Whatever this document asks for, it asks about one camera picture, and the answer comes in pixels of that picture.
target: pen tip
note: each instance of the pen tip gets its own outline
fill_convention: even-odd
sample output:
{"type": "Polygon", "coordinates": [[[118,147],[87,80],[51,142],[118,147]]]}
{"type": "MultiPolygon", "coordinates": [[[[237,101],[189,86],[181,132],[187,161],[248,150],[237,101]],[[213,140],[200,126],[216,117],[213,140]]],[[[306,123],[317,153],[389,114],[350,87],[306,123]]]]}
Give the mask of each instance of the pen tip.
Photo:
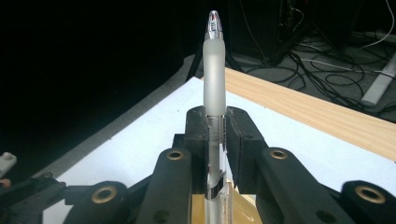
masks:
{"type": "Polygon", "coordinates": [[[207,20],[206,33],[209,35],[208,38],[219,38],[219,33],[222,33],[221,22],[219,13],[216,10],[212,10],[209,13],[209,19],[207,20]]]}

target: round joint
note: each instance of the round joint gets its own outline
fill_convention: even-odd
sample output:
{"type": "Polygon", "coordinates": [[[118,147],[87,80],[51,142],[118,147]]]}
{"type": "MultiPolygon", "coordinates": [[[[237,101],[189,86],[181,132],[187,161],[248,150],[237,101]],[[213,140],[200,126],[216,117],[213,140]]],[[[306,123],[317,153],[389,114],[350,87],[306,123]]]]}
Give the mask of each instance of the round joint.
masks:
{"type": "Polygon", "coordinates": [[[271,156],[277,160],[285,160],[288,157],[288,153],[281,150],[272,150],[270,152],[271,156]]]}
{"type": "Polygon", "coordinates": [[[355,192],[364,200],[370,203],[384,203],[385,196],[377,189],[373,189],[367,186],[357,186],[355,192]]]}
{"type": "Polygon", "coordinates": [[[177,161],[177,160],[180,160],[181,158],[183,158],[183,157],[184,157],[184,154],[183,154],[183,152],[181,152],[181,151],[173,150],[173,151],[170,151],[170,152],[166,155],[166,157],[167,157],[169,160],[177,161]]]}
{"type": "Polygon", "coordinates": [[[114,186],[104,186],[96,190],[92,195],[94,203],[108,203],[117,196],[117,189],[114,186]]]}

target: black cable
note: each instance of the black cable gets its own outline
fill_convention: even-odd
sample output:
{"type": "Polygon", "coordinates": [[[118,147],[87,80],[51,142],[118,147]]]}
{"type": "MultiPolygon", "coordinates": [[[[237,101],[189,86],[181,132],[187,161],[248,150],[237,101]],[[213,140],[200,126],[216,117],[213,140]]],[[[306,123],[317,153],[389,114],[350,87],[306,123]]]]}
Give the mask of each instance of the black cable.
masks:
{"type": "Polygon", "coordinates": [[[304,43],[304,45],[297,45],[294,47],[295,51],[299,51],[302,53],[323,53],[323,52],[328,52],[331,49],[318,49],[322,46],[311,46],[310,44],[304,43]]]}
{"type": "Polygon", "coordinates": [[[363,40],[359,41],[360,43],[354,43],[354,44],[349,43],[350,47],[357,48],[357,49],[359,49],[359,48],[361,48],[363,46],[366,46],[368,44],[371,44],[371,43],[373,43],[373,42],[375,42],[377,40],[377,39],[375,39],[375,38],[373,38],[371,36],[368,36],[365,33],[352,33],[352,34],[353,35],[359,35],[359,36],[362,36],[362,37],[367,39],[365,41],[363,41],[363,40]]]}
{"type": "Polygon", "coordinates": [[[334,52],[330,52],[330,51],[319,51],[319,50],[317,50],[317,53],[319,53],[319,55],[314,56],[314,58],[312,58],[312,61],[310,62],[310,63],[311,63],[311,66],[313,66],[313,67],[316,68],[317,70],[322,71],[322,72],[346,73],[346,72],[354,72],[354,71],[355,71],[355,66],[357,66],[357,67],[359,67],[359,69],[360,69],[360,71],[361,71],[361,78],[359,78],[359,80],[355,80],[355,82],[360,82],[361,80],[364,79],[364,76],[365,76],[364,70],[362,69],[361,66],[359,66],[358,64],[355,63],[355,60],[354,60],[351,56],[349,56],[349,55],[347,55],[347,54],[340,54],[339,52],[338,52],[338,53],[334,53],[334,52]],[[320,56],[330,57],[330,58],[333,58],[333,59],[335,59],[335,60],[341,61],[341,62],[343,62],[343,63],[351,64],[351,67],[348,68],[349,71],[346,70],[346,69],[342,69],[342,70],[331,70],[331,71],[330,71],[330,70],[321,69],[321,68],[317,67],[317,66],[315,65],[315,62],[314,62],[314,60],[315,60],[316,58],[320,57],[320,56]]]}
{"type": "Polygon", "coordinates": [[[391,79],[396,80],[396,77],[392,77],[392,76],[387,75],[387,74],[384,74],[384,73],[382,73],[382,72],[378,72],[378,75],[379,75],[379,76],[384,76],[384,77],[390,77],[391,79]]]}
{"type": "Polygon", "coordinates": [[[294,79],[292,79],[291,82],[288,84],[288,88],[291,88],[291,84],[292,84],[295,80],[297,80],[297,79],[299,78],[299,79],[301,79],[301,80],[303,81],[303,86],[301,86],[300,88],[294,89],[294,90],[300,91],[300,90],[302,90],[303,88],[306,87],[306,83],[305,83],[304,77],[303,77],[303,75],[302,75],[301,73],[297,72],[297,75],[298,75],[298,76],[295,77],[294,79]]]}
{"type": "Polygon", "coordinates": [[[242,16],[243,16],[243,18],[244,18],[244,22],[245,22],[245,25],[246,25],[246,27],[247,27],[248,33],[250,34],[251,40],[255,43],[257,49],[258,49],[259,52],[262,54],[262,58],[261,58],[262,63],[264,63],[265,65],[268,66],[267,57],[266,57],[266,55],[264,54],[264,52],[262,51],[262,47],[261,47],[261,46],[259,45],[259,43],[257,42],[257,40],[256,40],[256,38],[254,37],[253,33],[251,33],[251,31],[250,31],[250,26],[249,26],[249,24],[248,24],[248,19],[247,19],[246,13],[245,13],[244,5],[242,4],[242,0],[239,0],[239,5],[240,5],[240,7],[241,7],[242,16]]]}
{"type": "MultiPolygon", "coordinates": [[[[304,66],[303,62],[301,61],[300,57],[293,53],[290,52],[289,56],[297,63],[300,65],[300,67],[304,70],[304,74],[307,76],[307,78],[311,81],[311,83],[314,85],[314,87],[323,95],[327,96],[333,103],[359,111],[361,113],[377,117],[389,122],[396,123],[396,120],[390,120],[384,118],[384,114],[393,112],[396,110],[396,103],[387,105],[383,107],[382,109],[378,111],[370,111],[370,108],[367,106],[363,105],[360,101],[345,97],[341,95],[338,91],[336,91],[326,80],[322,80],[319,77],[315,76],[312,72],[310,72],[306,67],[304,66]]],[[[352,78],[344,77],[349,79],[352,84],[357,84],[355,83],[356,81],[353,80],[352,78]]]]}
{"type": "Polygon", "coordinates": [[[342,70],[324,70],[324,69],[321,69],[321,68],[318,68],[318,67],[314,66],[314,62],[311,62],[311,65],[312,65],[313,67],[315,67],[316,69],[318,69],[317,72],[311,72],[311,73],[318,73],[318,72],[320,72],[320,73],[338,73],[338,75],[336,75],[337,77],[344,77],[344,78],[347,78],[347,79],[350,79],[350,77],[342,76],[342,75],[339,75],[339,74],[348,73],[348,72],[350,73],[350,72],[352,72],[352,73],[355,73],[355,74],[357,73],[357,74],[360,74],[360,75],[361,75],[361,76],[358,78],[358,80],[353,80],[354,83],[346,84],[345,86],[353,85],[353,84],[359,85],[359,82],[361,82],[362,80],[364,80],[365,74],[366,74],[366,72],[364,71],[364,69],[363,69],[360,65],[355,64],[355,63],[352,64],[352,67],[351,67],[351,68],[348,68],[348,70],[346,70],[346,69],[342,69],[342,70]]]}
{"type": "Polygon", "coordinates": [[[350,85],[356,85],[356,86],[359,88],[360,92],[361,92],[361,96],[364,95],[364,91],[363,91],[363,89],[361,88],[361,85],[359,85],[359,83],[358,83],[359,81],[355,81],[355,80],[353,80],[353,79],[350,78],[350,77],[341,76],[341,75],[338,75],[338,74],[330,74],[330,75],[327,75],[327,76],[325,77],[325,80],[326,80],[328,83],[333,84],[334,86],[350,86],[350,85]],[[345,79],[348,79],[349,81],[351,81],[351,83],[347,83],[347,84],[335,83],[335,82],[333,82],[333,81],[330,81],[330,78],[331,78],[331,77],[341,77],[341,78],[345,78],[345,79]]]}
{"type": "Polygon", "coordinates": [[[373,54],[375,57],[378,58],[379,61],[383,60],[383,61],[386,61],[386,62],[387,62],[387,61],[390,59],[390,56],[388,55],[387,52],[386,52],[386,54],[387,54],[388,57],[384,57],[384,56],[381,56],[381,55],[379,55],[379,54],[373,52],[373,51],[370,50],[370,49],[364,49],[364,50],[367,51],[367,52],[369,52],[369,53],[371,53],[371,54],[373,54]]]}

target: pen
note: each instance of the pen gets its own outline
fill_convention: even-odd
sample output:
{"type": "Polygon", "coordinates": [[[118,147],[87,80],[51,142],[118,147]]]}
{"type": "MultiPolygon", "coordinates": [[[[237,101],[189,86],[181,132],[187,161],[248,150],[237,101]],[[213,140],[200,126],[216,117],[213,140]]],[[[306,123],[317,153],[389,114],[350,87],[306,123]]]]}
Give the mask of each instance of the pen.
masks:
{"type": "Polygon", "coordinates": [[[209,13],[203,47],[204,107],[209,132],[206,162],[205,222],[232,223],[226,188],[225,146],[225,46],[219,14],[209,13]]]}

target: dark background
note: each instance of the dark background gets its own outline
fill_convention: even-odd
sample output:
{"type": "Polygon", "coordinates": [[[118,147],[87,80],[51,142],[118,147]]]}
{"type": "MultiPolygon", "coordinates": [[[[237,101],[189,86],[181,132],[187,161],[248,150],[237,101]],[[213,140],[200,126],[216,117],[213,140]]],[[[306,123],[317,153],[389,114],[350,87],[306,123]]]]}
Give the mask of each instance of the dark background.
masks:
{"type": "MultiPolygon", "coordinates": [[[[280,1],[241,1],[248,5],[247,16],[257,19],[257,37],[275,52],[281,46],[274,12],[280,1]]],[[[343,15],[345,1],[284,2],[297,4],[307,16],[320,15],[309,10],[321,3],[329,13],[322,26],[336,33],[345,26],[347,33],[390,27],[385,1],[362,2],[356,20],[343,15]]],[[[348,3],[352,9],[353,2],[359,1],[348,3]]],[[[240,3],[2,1],[0,152],[18,157],[6,177],[18,182],[35,174],[162,85],[186,56],[200,50],[209,10],[219,12],[227,49],[233,40],[256,48],[244,23],[235,21],[242,18],[235,15],[240,3]]],[[[346,44],[348,36],[336,39],[334,45],[346,44]]]]}

